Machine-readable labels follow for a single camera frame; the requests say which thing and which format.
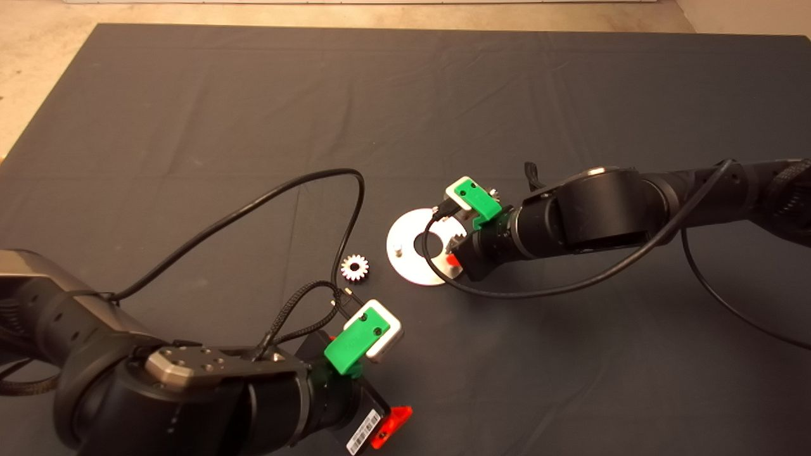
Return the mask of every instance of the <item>white wall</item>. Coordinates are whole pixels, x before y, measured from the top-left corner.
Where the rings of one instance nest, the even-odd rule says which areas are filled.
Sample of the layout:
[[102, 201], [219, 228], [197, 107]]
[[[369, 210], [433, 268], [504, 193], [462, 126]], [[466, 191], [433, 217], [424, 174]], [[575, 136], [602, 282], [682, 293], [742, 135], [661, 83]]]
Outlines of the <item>white wall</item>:
[[699, 33], [806, 35], [811, 0], [678, 0]]

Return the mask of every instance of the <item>washer plate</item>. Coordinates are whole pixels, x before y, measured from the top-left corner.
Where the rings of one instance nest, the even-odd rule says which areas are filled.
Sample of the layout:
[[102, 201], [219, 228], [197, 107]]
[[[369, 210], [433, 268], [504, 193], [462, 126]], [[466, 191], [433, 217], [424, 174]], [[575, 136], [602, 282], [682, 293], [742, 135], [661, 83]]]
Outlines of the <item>washer plate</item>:
[[[439, 276], [434, 274], [434, 271], [431, 271], [425, 258], [414, 249], [414, 240], [423, 233], [425, 225], [431, 220], [433, 214], [433, 210], [429, 208], [404, 213], [388, 230], [386, 238], [386, 253], [388, 253], [388, 261], [394, 270], [405, 280], [418, 285], [442, 285], [444, 283]], [[442, 253], [431, 259], [434, 265], [450, 278], [458, 276], [461, 268], [448, 263], [448, 254], [444, 252], [444, 247], [448, 245], [453, 236], [466, 236], [465, 227], [457, 219], [449, 217], [434, 223], [431, 233], [440, 237], [443, 248]]]

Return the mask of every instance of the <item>black cable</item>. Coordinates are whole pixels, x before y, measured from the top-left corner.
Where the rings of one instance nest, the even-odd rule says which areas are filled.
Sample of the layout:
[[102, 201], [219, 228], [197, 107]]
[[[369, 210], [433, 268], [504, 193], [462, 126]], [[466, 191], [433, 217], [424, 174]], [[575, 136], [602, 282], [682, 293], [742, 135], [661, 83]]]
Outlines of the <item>black cable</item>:
[[[316, 288], [320, 288], [320, 287], [329, 288], [330, 290], [333, 291], [333, 295], [335, 295], [336, 297], [341, 296], [341, 289], [338, 288], [334, 283], [327, 282], [325, 280], [319, 280], [319, 281], [316, 281], [316, 282], [310, 282], [310, 283], [306, 284], [305, 286], [302, 286], [301, 288], [296, 290], [296, 292], [293, 293], [293, 295], [290, 296], [290, 298], [287, 300], [285, 305], [281, 307], [281, 310], [279, 311], [279, 314], [276, 316], [276, 319], [273, 321], [273, 324], [270, 326], [270, 329], [268, 330], [267, 333], [265, 333], [265, 335], [262, 338], [262, 341], [259, 343], [259, 345], [256, 346], [256, 350], [252, 354], [252, 360], [256, 361], [257, 359], [262, 359], [262, 357], [264, 356], [265, 353], [267, 353], [268, 348], [270, 348], [271, 345], [276, 345], [276, 344], [280, 343], [280, 342], [275, 340], [276, 336], [279, 334], [279, 331], [281, 330], [281, 327], [287, 321], [287, 318], [293, 312], [293, 309], [296, 308], [299, 301], [301, 301], [301, 299], [305, 295], [307, 295], [307, 293], [315, 290]], [[338, 303], [336, 303], [335, 306], [333, 306], [333, 310], [335, 312], [337, 312], [337, 307], [338, 307]], [[311, 328], [313, 328], [314, 326], [317, 326], [318, 324], [320, 324], [322, 322], [324, 322], [324, 325], [326, 325], [332, 319], [332, 317], [335, 316], [334, 311], [330, 311], [330, 313], [328, 314], [329, 319], [324, 318], [321, 321], [319, 321], [318, 323], [316, 323], [315, 325], [310, 325], [310, 326], [307, 326], [305, 329], [300, 329], [299, 331], [295, 331], [294, 333], [301, 333], [300, 335], [297, 335], [295, 337], [300, 337], [300, 336], [303, 336], [304, 334], [308, 334], [308, 333], [311, 333], [312, 331], [316, 331], [317, 329], [320, 329], [320, 328], [315, 328], [315, 329], [311, 329]]]
[[648, 252], [653, 250], [654, 247], [658, 246], [664, 239], [674, 235], [681, 225], [684, 223], [685, 218], [693, 211], [693, 209], [698, 206], [698, 204], [704, 199], [707, 193], [710, 192], [712, 187], [721, 179], [724, 173], [727, 172], [729, 167], [732, 165], [733, 160], [725, 160], [723, 161], [718, 169], [707, 179], [707, 181], [701, 185], [692, 196], [690, 196], [687, 201], [684, 203], [684, 206], [679, 209], [673, 218], [670, 219], [665, 226], [662, 227], [659, 232], [654, 234], [648, 242], [638, 248], [634, 253], [631, 255], [626, 256], [622, 261], [613, 265], [611, 268], [608, 268], [601, 273], [589, 277], [587, 279], [581, 280], [579, 282], [574, 282], [569, 285], [564, 286], [555, 286], [552, 288], [547, 288], [546, 290], [536, 290], [536, 291], [525, 291], [525, 292], [517, 292], [517, 293], [504, 293], [504, 292], [496, 292], [496, 291], [485, 291], [479, 290], [477, 288], [473, 288], [470, 286], [462, 285], [459, 282], [455, 282], [452, 278], [446, 276], [445, 274], [440, 271], [439, 268], [434, 265], [434, 262], [431, 261], [431, 255], [428, 254], [428, 232], [433, 226], [434, 223], [437, 222], [437, 216], [431, 219], [430, 222], [425, 227], [425, 231], [423, 232], [423, 241], [422, 241], [422, 251], [423, 256], [425, 256], [425, 260], [428, 263], [428, 266], [431, 268], [434, 273], [439, 276], [445, 283], [449, 284], [453, 288], [457, 290], [464, 291], [471, 295], [481, 296], [483, 298], [491, 298], [491, 299], [528, 299], [528, 298], [541, 298], [544, 296], [553, 296], [553, 295], [562, 295], [563, 293], [569, 293], [571, 291], [582, 290], [589, 286], [596, 285], [610, 277], [615, 276], [616, 274], [620, 273], [624, 269], [628, 268], [630, 265], [633, 265], [638, 260], [640, 260], [643, 256], [647, 255]]
[[347, 241], [349, 240], [350, 234], [352, 234], [352, 229], [354, 228], [355, 222], [358, 220], [358, 215], [360, 214], [360, 209], [361, 206], [363, 205], [364, 192], [366, 190], [366, 186], [363, 181], [363, 176], [357, 170], [352, 170], [351, 168], [337, 168], [334, 170], [323, 170], [317, 171], [315, 173], [305, 174], [303, 176], [297, 177], [296, 179], [291, 179], [276, 188], [273, 188], [271, 191], [268, 191], [264, 195], [253, 200], [251, 203], [242, 206], [240, 209], [237, 209], [236, 211], [226, 215], [217, 222], [214, 222], [208, 228], [200, 231], [193, 238], [189, 239], [182, 246], [178, 247], [177, 250], [169, 254], [169, 256], [167, 256], [164, 260], [158, 263], [154, 268], [152, 268], [152, 270], [147, 272], [143, 277], [132, 283], [132, 285], [128, 286], [124, 290], [119, 291], [118, 293], [111, 295], [109, 297], [110, 301], [118, 302], [121, 301], [122, 299], [126, 299], [134, 295], [135, 293], [143, 289], [146, 285], [148, 285], [150, 282], [155, 280], [164, 271], [166, 271], [169, 267], [171, 267], [175, 262], [180, 260], [184, 255], [186, 255], [189, 251], [191, 251], [191, 249], [197, 247], [204, 240], [208, 239], [219, 230], [222, 230], [228, 225], [236, 222], [240, 218], [245, 217], [247, 214], [258, 209], [262, 204], [267, 203], [268, 201], [281, 195], [282, 193], [292, 188], [296, 188], [304, 183], [340, 175], [352, 175], [353, 177], [355, 177], [355, 179], [357, 179], [358, 199], [355, 202], [355, 208], [354, 211], [352, 212], [352, 217], [350, 219], [349, 225], [346, 227], [346, 231], [344, 232], [344, 236], [341, 239], [341, 244], [339, 245], [338, 252], [335, 256], [335, 261], [333, 262], [333, 283], [337, 283], [337, 274], [338, 268], [341, 264], [341, 258], [343, 257], [344, 249], [346, 247]]
[[764, 334], [768, 334], [769, 336], [771, 336], [771, 337], [773, 337], [773, 338], [775, 338], [777, 340], [789, 343], [789, 344], [791, 344], [793, 346], [798, 346], [799, 348], [805, 348], [806, 350], [811, 350], [811, 344], [799, 341], [799, 340], [797, 340], [795, 338], [791, 338], [789, 336], [783, 335], [781, 333], [777, 333], [775, 331], [772, 331], [771, 329], [766, 329], [766, 328], [758, 325], [752, 319], [748, 318], [746, 315], [744, 315], [743, 313], [741, 313], [740, 311], [735, 309], [730, 303], [727, 302], [726, 299], [721, 297], [721, 295], [719, 295], [718, 292], [715, 291], [715, 289], [710, 285], [710, 283], [704, 277], [704, 274], [702, 274], [702, 272], [698, 269], [698, 265], [696, 265], [696, 261], [695, 261], [695, 259], [693, 259], [693, 253], [690, 251], [690, 243], [687, 240], [687, 229], [686, 228], [681, 230], [681, 246], [684, 249], [684, 256], [687, 258], [687, 263], [688, 263], [688, 265], [690, 265], [690, 269], [693, 271], [693, 274], [695, 274], [696, 279], [698, 279], [698, 282], [702, 284], [704, 289], [707, 290], [707, 292], [710, 293], [710, 295], [712, 295], [712, 297], [715, 298], [716, 301], [718, 301], [722, 306], [724, 306], [729, 312], [732, 312], [732, 315], [737, 316], [738, 318], [740, 318], [747, 325], [752, 326], [753, 328], [757, 329], [758, 331], [760, 331], [760, 332], [762, 332]]
[[6, 377], [29, 365], [33, 359], [23, 359], [0, 372], [0, 396], [33, 396], [56, 389], [59, 375], [35, 381], [8, 381]]

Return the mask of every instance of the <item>barcode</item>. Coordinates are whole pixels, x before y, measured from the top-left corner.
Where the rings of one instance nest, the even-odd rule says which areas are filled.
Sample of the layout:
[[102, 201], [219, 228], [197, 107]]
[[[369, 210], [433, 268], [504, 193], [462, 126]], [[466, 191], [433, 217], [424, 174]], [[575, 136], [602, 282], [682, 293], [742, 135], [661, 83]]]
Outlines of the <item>barcode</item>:
[[371, 431], [375, 428], [375, 426], [380, 422], [380, 414], [377, 413], [374, 409], [369, 412], [369, 415], [366, 415], [366, 419], [358, 427], [358, 430], [355, 431], [355, 434], [350, 438], [349, 443], [346, 444], [346, 449], [350, 452], [352, 456], [355, 456], [360, 447], [363, 446], [363, 442], [369, 437]]

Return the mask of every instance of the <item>center hole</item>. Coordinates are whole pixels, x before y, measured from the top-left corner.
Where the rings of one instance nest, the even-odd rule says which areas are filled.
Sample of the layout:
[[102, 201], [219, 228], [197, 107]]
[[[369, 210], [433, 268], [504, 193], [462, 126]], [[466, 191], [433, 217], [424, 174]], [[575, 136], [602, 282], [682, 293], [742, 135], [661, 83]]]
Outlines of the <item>center hole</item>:
[[[414, 238], [414, 250], [422, 257], [425, 258], [423, 255], [423, 236], [424, 233], [420, 233], [419, 236]], [[428, 233], [428, 254], [431, 255], [431, 258], [436, 258], [440, 253], [442, 253], [442, 239], [439, 236], [433, 233]]]

